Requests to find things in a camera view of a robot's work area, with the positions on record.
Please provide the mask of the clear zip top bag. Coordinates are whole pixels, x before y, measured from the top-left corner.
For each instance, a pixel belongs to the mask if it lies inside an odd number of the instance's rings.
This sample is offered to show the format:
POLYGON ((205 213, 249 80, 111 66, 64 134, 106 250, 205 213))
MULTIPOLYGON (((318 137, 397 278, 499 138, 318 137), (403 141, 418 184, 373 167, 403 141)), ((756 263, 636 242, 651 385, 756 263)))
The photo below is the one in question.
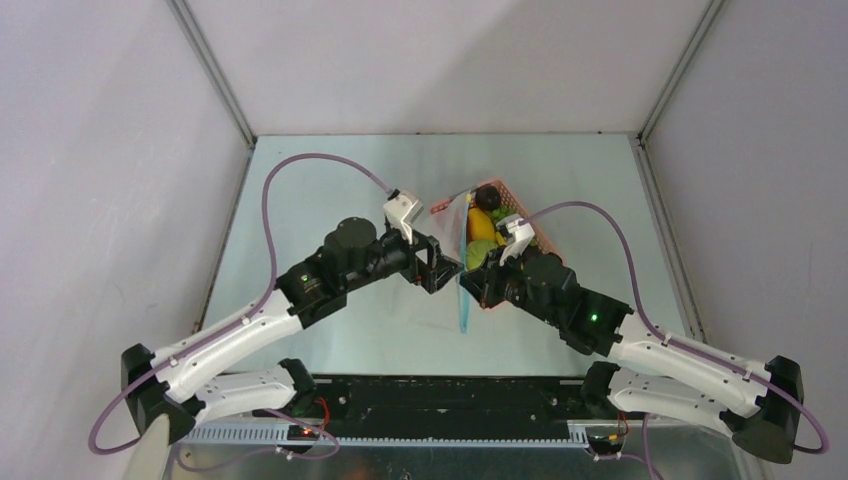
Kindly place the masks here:
MULTIPOLYGON (((464 266, 463 271, 467 269, 467 216, 471 200, 472 191, 462 191, 435 205, 422 224, 424 232, 436 237, 444 251, 464 266)), ((433 296, 431 318, 426 324, 466 334, 469 328, 470 307, 471 296, 460 286, 459 277, 456 276, 433 296)))

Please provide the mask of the green cabbage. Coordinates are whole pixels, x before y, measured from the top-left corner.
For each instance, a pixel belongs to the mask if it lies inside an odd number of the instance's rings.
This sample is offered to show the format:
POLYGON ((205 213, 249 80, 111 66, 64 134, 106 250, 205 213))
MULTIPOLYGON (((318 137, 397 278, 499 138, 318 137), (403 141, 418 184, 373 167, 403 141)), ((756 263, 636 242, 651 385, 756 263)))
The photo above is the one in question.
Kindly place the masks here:
POLYGON ((468 270, 479 268, 484 262, 487 254, 499 247, 494 240, 474 240, 466 245, 465 264, 468 270))

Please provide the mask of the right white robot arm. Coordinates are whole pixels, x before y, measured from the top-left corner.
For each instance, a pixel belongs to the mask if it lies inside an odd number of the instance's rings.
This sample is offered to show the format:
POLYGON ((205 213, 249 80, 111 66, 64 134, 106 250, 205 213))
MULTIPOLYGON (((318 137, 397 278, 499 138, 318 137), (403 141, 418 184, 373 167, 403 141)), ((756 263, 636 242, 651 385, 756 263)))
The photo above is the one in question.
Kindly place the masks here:
POLYGON ((800 450, 802 375, 787 357, 746 359, 649 326, 628 304, 581 286, 554 254, 500 261, 493 252, 460 284, 481 307, 509 303, 556 328, 578 353, 597 355, 581 390, 593 417, 620 411, 679 419, 776 464, 800 450))

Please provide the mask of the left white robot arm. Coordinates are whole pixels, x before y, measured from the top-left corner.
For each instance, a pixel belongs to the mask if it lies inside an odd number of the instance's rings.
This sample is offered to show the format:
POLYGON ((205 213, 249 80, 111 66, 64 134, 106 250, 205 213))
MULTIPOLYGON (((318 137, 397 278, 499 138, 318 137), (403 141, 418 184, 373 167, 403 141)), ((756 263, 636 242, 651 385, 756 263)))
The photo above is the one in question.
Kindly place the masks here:
POLYGON ((278 277, 270 290, 214 327, 151 351, 122 353, 125 402, 139 434, 160 416, 169 443, 211 420, 259 410, 304 416, 316 403, 316 383, 303 362, 286 358, 240 374, 228 368, 270 343, 298 334, 347 305, 349 293, 392 275, 427 293, 441 290, 463 266, 420 232, 407 241, 389 227, 350 217, 321 247, 278 277))

